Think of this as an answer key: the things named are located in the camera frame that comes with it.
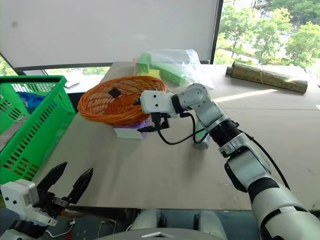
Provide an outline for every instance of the green crate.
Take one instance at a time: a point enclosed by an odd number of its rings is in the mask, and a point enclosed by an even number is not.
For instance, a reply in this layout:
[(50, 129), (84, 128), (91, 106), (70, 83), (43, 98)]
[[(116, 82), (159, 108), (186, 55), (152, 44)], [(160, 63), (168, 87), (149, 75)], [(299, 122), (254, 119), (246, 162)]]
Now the green crate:
[[(76, 115), (64, 90), (66, 82), (64, 76), (0, 77), (0, 133), (29, 116), (0, 152), (0, 184), (31, 181), (48, 159)], [(16, 92), (45, 98), (30, 115)]]

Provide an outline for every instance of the wicker basket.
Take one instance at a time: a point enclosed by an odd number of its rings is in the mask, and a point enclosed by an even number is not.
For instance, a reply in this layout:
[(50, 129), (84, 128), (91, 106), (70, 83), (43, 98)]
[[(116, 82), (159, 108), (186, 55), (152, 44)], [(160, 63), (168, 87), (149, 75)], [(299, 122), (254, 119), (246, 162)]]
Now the wicker basket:
[(130, 126), (146, 120), (134, 102), (144, 90), (166, 91), (165, 84), (151, 76), (124, 76), (100, 83), (87, 91), (78, 103), (81, 115), (89, 121), (113, 126)]

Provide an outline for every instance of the green box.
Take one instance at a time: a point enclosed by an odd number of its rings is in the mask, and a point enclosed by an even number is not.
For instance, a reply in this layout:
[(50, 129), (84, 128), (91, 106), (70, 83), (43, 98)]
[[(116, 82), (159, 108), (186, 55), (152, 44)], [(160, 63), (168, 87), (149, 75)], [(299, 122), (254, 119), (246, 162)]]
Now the green box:
[(148, 73), (151, 65), (151, 55), (150, 53), (143, 53), (137, 63), (138, 70), (140, 73)]
[[(64, 76), (0, 77), (0, 133), (21, 116), (29, 116), (0, 152), (0, 184), (31, 181), (75, 117)], [(45, 96), (29, 114), (16, 92)]]
[(153, 67), (160, 70), (161, 79), (168, 80), (178, 86), (186, 84), (186, 77), (184, 77), (183, 71), (173, 64), (164, 62), (155, 62)]

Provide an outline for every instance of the plastic bag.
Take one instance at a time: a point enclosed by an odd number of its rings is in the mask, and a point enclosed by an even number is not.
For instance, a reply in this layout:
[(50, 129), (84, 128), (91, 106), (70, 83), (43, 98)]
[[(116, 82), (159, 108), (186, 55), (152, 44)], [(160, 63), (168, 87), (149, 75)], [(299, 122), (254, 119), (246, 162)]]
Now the plastic bag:
[(23, 92), (23, 91), (17, 91), (16, 93), (21, 98), (29, 114), (32, 114), (34, 110), (41, 104), (43, 99), (45, 99), (45, 96), (38, 95), (35, 93), (29, 93), (29, 92)]
[(169, 92), (180, 92), (190, 84), (199, 83), (211, 89), (212, 81), (199, 69), (198, 54), (193, 49), (162, 49), (147, 51), (135, 60), (135, 75), (147, 75), (165, 82)]

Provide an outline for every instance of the wire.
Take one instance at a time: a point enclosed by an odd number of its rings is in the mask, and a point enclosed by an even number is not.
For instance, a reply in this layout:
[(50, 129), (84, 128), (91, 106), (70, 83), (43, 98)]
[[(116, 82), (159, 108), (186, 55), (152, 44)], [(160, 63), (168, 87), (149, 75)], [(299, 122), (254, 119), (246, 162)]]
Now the wire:
[(162, 139), (162, 141), (164, 141), (166, 144), (168, 145), (176, 145), (176, 144), (180, 144), (182, 142), (184, 142), (185, 140), (189, 139), (192, 137), (192, 140), (195, 144), (199, 144), (201, 143), (208, 135), (208, 133), (206, 132), (205, 135), (200, 139), (200, 141), (197, 141), (196, 140), (196, 134), (202, 132), (203, 130), (205, 130), (204, 128), (196, 131), (196, 121), (195, 121), (195, 118), (194, 116), (189, 113), (189, 112), (185, 112), (183, 113), (184, 114), (184, 117), (190, 117), (191, 120), (192, 120), (192, 134), (190, 134), (189, 136), (185, 137), (184, 139), (180, 140), (180, 141), (176, 141), (176, 142), (169, 142), (165, 139), (165, 137), (162, 135), (162, 133), (160, 132), (159, 129), (157, 129), (157, 133), (159, 134), (160, 138)]
[(117, 227), (117, 221), (114, 222), (114, 229), (113, 229), (113, 233), (112, 234), (116, 233), (116, 227)]
[[(196, 131), (195, 134), (198, 134), (198, 133), (200, 133), (200, 132), (202, 132), (202, 131), (204, 131), (204, 130), (205, 130), (205, 129), (202, 128), (202, 129)], [(182, 140), (180, 140), (180, 141), (169, 142), (169, 141), (167, 141), (167, 140), (165, 139), (165, 137), (162, 135), (162, 133), (161, 133), (161, 131), (160, 131), (159, 129), (157, 130), (157, 133), (159, 134), (159, 136), (160, 136), (160, 138), (162, 139), (162, 141), (164, 141), (164, 142), (165, 142), (166, 144), (168, 144), (168, 145), (180, 144), (180, 143), (184, 142), (185, 140), (193, 137), (193, 135), (194, 135), (194, 133), (192, 133), (192, 134), (190, 134), (189, 136), (186, 136), (184, 139), (182, 139)]]
[(126, 228), (125, 232), (129, 231), (131, 227), (132, 227), (132, 223)]
[(283, 181), (283, 184), (286, 186), (287, 189), (291, 190), (289, 187), (289, 184), (285, 178), (285, 176), (283, 175), (283, 173), (281, 172), (280, 168), (277, 166), (276, 162), (273, 160), (273, 158), (269, 155), (269, 153), (264, 149), (263, 146), (260, 145), (260, 143), (255, 140), (254, 137), (250, 136), (249, 134), (245, 133), (244, 131), (242, 131), (251, 141), (253, 141), (262, 151), (263, 153), (269, 158), (270, 162), (272, 163), (272, 165), (274, 166), (275, 170), (278, 172), (278, 174), (280, 175), (281, 180)]
[(99, 238), (101, 226), (102, 226), (103, 223), (104, 223), (104, 221), (101, 221), (101, 222), (100, 222), (100, 225), (99, 225), (99, 228), (98, 228), (98, 234), (96, 235), (96, 238), (97, 238), (97, 239)]
[(75, 218), (73, 218), (73, 221), (71, 221), (71, 222), (69, 223), (69, 224), (71, 225), (71, 227), (69, 228), (69, 230), (66, 231), (66, 232), (64, 232), (64, 233), (60, 233), (60, 234), (58, 234), (58, 235), (55, 235), (55, 236), (52, 235), (52, 233), (49, 232), (48, 230), (45, 230), (45, 232), (46, 232), (47, 234), (49, 234), (51, 238), (55, 239), (55, 238), (57, 238), (57, 237), (60, 237), (60, 236), (63, 236), (63, 235), (66, 235), (67, 233), (69, 233), (69, 232), (72, 230), (72, 228), (73, 228), (73, 226), (75, 225), (75, 223), (76, 223)]

